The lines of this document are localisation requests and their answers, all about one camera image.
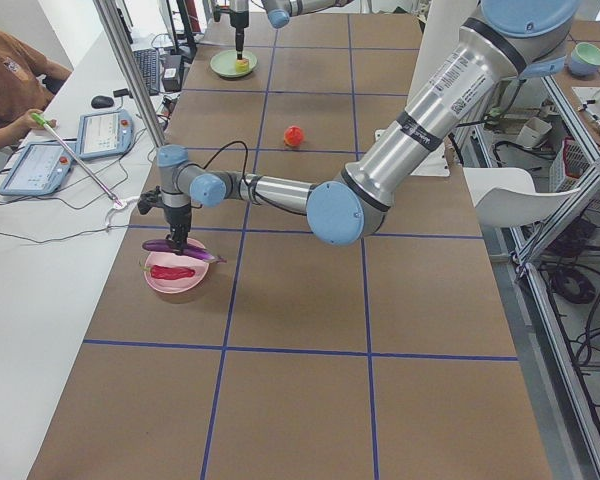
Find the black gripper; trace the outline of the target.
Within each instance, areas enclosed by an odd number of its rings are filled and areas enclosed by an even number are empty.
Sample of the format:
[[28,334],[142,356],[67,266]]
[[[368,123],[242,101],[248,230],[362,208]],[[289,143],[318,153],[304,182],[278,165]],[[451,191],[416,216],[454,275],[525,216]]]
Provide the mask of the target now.
[[229,16],[230,25],[235,28],[236,59],[242,60],[245,38],[244,29],[249,26],[249,1],[229,0],[227,5],[221,5],[219,1],[213,1],[213,20],[219,22],[223,14]]
[[167,243],[173,253],[183,255],[188,246],[191,228],[191,199],[183,193],[171,193],[155,187],[140,195],[137,207],[141,215],[146,215],[152,208],[163,211],[170,227]]

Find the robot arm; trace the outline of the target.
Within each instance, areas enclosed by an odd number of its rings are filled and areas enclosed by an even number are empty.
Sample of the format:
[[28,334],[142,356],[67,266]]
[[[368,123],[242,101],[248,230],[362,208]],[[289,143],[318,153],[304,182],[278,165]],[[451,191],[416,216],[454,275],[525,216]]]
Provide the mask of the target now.
[[[230,26],[235,31],[236,59],[242,60],[244,53],[245,30],[249,27],[250,13],[247,0],[231,0],[228,5],[221,6],[216,1],[211,2],[212,18],[219,22],[222,15],[228,15]],[[340,8],[349,1],[339,0],[264,0],[264,9],[270,24],[279,29],[286,26],[292,17],[316,13],[330,8]]]
[[349,245],[376,232],[394,204],[394,192],[503,79],[552,75],[564,66],[565,41],[576,1],[481,1],[459,28],[457,46],[362,159],[331,181],[310,184],[232,171],[189,161],[178,145],[159,148],[161,184],[141,195],[138,208],[160,208],[170,232],[144,250],[216,256],[189,244],[192,206],[243,200],[306,217],[312,233],[331,245]]

